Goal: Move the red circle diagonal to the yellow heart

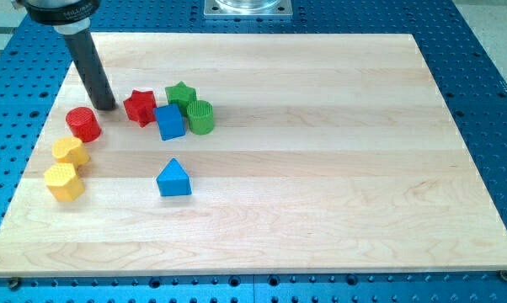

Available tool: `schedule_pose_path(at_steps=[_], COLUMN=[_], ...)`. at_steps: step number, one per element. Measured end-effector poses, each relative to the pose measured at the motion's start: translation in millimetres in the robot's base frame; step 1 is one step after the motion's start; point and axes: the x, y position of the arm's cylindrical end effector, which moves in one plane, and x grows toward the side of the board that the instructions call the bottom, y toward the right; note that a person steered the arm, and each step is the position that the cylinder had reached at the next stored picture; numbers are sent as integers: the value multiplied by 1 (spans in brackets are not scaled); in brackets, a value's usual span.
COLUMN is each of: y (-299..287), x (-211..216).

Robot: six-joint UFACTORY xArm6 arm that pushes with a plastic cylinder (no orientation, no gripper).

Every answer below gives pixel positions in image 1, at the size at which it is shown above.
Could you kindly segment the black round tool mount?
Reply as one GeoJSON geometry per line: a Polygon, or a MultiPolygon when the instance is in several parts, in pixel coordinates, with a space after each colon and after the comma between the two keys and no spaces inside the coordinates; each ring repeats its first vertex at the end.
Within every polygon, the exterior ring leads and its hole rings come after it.
{"type": "Polygon", "coordinates": [[[100,0],[13,0],[16,8],[25,8],[29,17],[52,26],[61,35],[74,35],[90,26],[90,16],[99,9],[100,0]]]}

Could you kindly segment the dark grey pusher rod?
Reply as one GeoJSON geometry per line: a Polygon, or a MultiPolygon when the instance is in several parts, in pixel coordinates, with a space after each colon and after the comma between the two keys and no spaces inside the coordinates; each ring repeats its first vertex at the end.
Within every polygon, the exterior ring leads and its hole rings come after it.
{"type": "Polygon", "coordinates": [[[115,109],[115,96],[90,30],[83,29],[73,35],[63,35],[63,38],[93,107],[102,111],[115,109]]]}

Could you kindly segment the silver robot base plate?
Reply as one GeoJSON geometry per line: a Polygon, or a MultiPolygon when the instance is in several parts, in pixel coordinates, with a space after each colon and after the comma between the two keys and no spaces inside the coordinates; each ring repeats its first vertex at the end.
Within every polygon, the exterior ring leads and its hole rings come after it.
{"type": "Polygon", "coordinates": [[[291,0],[205,0],[207,17],[291,16],[291,0]]]}

